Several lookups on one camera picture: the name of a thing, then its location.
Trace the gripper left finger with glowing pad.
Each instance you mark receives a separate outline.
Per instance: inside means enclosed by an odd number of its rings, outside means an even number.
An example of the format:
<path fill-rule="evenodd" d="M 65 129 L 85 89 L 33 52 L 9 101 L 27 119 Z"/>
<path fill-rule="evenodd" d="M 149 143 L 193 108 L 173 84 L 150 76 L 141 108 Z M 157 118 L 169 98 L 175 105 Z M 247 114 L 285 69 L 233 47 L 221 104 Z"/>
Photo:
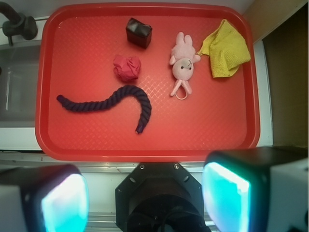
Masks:
<path fill-rule="evenodd" d="M 0 172 L 2 232 L 83 232 L 88 214 L 87 181 L 74 165 Z"/>

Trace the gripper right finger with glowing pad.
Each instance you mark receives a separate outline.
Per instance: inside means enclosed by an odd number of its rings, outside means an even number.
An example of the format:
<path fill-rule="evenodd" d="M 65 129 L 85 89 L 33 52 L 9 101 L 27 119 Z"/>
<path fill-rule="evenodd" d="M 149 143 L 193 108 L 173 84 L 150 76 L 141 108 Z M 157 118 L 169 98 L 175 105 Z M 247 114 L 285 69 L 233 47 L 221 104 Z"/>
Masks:
<path fill-rule="evenodd" d="M 306 232 L 309 151 L 292 146 L 213 151 L 203 167 L 202 195 L 221 232 Z"/>

